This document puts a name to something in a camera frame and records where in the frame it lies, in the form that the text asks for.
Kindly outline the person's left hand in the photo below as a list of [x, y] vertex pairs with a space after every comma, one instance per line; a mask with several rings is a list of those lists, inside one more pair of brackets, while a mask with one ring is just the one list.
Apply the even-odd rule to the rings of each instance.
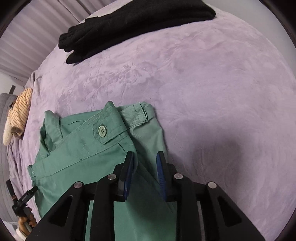
[[25, 216], [18, 218], [18, 227], [25, 235], [29, 235], [30, 232], [36, 227], [37, 221], [32, 213], [32, 209], [29, 207], [25, 208]]

